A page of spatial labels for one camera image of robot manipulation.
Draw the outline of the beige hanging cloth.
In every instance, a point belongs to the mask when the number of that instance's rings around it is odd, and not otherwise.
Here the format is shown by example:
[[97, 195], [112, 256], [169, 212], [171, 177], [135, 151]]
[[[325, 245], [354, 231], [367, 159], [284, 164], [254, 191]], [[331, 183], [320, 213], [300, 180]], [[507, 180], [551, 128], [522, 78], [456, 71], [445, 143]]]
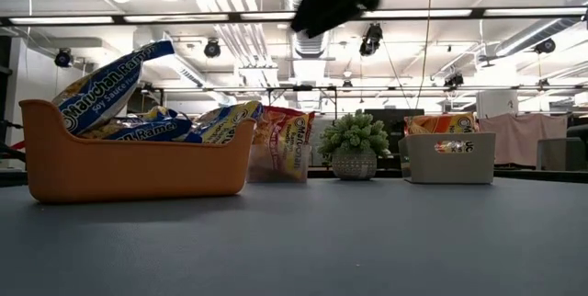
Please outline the beige hanging cloth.
[[566, 117], [544, 114], [503, 114], [479, 124], [480, 131], [495, 134], [496, 165], [535, 166], [538, 141], [564, 138], [568, 128]]

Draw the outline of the green succulent in pot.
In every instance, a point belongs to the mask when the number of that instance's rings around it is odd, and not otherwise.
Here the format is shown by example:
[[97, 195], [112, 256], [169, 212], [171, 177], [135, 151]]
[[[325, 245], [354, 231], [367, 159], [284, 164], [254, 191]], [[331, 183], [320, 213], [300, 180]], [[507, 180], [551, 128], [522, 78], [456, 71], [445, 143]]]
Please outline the green succulent in pot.
[[370, 180], [379, 157], [389, 150], [388, 133], [381, 120], [357, 111], [334, 120], [320, 134], [318, 153], [341, 180]]

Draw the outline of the grey box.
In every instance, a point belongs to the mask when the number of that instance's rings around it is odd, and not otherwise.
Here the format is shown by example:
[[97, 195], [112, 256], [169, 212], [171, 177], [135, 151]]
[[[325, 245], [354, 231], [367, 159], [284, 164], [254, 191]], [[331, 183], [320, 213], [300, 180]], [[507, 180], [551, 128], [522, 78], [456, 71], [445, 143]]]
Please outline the grey box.
[[588, 170], [588, 150], [581, 138], [552, 138], [537, 142], [537, 170], [577, 172]]

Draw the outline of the white cabinet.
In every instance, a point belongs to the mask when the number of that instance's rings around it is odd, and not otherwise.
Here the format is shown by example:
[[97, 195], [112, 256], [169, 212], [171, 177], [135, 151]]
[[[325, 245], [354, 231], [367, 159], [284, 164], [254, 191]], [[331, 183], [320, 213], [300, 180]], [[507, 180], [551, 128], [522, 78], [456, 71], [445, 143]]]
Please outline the white cabinet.
[[517, 114], [518, 96], [513, 89], [485, 90], [476, 95], [476, 112], [479, 119], [493, 118], [504, 114]]

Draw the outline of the orange plastic bin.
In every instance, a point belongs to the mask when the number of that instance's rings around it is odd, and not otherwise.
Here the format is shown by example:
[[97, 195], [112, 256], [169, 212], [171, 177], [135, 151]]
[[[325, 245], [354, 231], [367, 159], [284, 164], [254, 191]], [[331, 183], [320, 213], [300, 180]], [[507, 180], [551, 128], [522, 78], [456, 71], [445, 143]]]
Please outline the orange plastic bin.
[[89, 140], [52, 103], [19, 103], [31, 196], [41, 203], [218, 197], [243, 189], [255, 123], [223, 145]]

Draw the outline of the clear plastic bin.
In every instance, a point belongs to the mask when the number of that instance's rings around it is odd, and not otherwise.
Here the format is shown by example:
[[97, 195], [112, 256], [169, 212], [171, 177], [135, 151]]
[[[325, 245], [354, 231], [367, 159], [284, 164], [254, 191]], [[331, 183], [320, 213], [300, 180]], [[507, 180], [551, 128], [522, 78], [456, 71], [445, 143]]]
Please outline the clear plastic bin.
[[247, 167], [248, 183], [305, 183], [311, 160], [308, 144], [295, 145], [292, 151], [272, 154], [263, 144], [251, 147]]

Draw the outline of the black vertical post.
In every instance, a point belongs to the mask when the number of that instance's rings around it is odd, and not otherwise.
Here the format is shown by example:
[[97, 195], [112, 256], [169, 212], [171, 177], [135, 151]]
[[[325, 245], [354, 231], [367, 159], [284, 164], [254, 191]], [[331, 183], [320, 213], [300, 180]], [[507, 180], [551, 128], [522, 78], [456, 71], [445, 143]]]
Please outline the black vertical post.
[[10, 69], [11, 39], [0, 36], [0, 161], [5, 156], [6, 140], [6, 101], [8, 78], [12, 74]]

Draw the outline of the orange Maruchan ramen packet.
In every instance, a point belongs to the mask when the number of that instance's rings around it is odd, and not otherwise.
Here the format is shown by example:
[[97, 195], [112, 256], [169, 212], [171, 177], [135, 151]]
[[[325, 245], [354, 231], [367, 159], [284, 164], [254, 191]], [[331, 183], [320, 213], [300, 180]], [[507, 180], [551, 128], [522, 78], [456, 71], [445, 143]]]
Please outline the orange Maruchan ramen packet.
[[435, 144], [435, 150], [440, 154], [468, 154], [474, 150], [472, 141], [441, 141]]
[[405, 117], [405, 134], [470, 133], [478, 126], [472, 113]]

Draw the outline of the black background monitor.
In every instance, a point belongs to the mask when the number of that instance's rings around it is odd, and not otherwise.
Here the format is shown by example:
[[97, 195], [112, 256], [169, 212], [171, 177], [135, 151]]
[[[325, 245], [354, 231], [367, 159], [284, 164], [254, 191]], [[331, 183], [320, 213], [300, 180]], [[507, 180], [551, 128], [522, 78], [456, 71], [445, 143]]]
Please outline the black background monitor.
[[383, 130], [388, 134], [388, 142], [391, 154], [398, 154], [398, 142], [404, 137], [407, 117], [421, 116], [424, 114], [423, 109], [397, 109], [397, 108], [380, 108], [366, 109], [365, 112], [373, 117], [374, 121], [382, 121]]

